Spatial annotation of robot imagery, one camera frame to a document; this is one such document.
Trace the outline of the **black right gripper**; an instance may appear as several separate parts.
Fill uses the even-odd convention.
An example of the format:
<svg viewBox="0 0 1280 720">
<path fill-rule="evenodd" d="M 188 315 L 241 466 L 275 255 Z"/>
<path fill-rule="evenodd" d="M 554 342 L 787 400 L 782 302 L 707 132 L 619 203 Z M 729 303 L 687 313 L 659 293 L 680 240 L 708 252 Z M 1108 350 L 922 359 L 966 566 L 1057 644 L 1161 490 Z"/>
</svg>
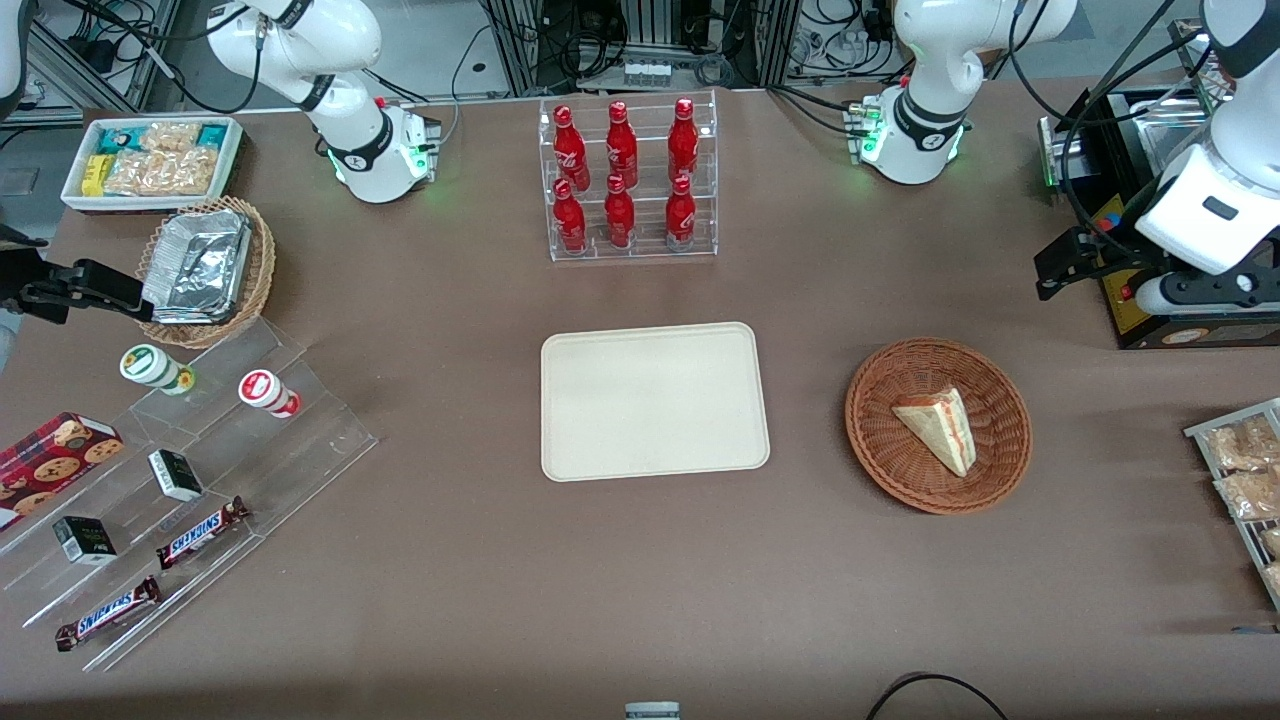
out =
<svg viewBox="0 0 1280 720">
<path fill-rule="evenodd" d="M 36 282 L 49 270 L 41 250 L 44 238 L 1 224 L 1 306 L 13 315 L 29 315 L 65 325 L 70 306 L 118 313 L 145 319 L 145 284 L 105 264 L 81 259 L 61 272 L 59 282 Z"/>
</svg>

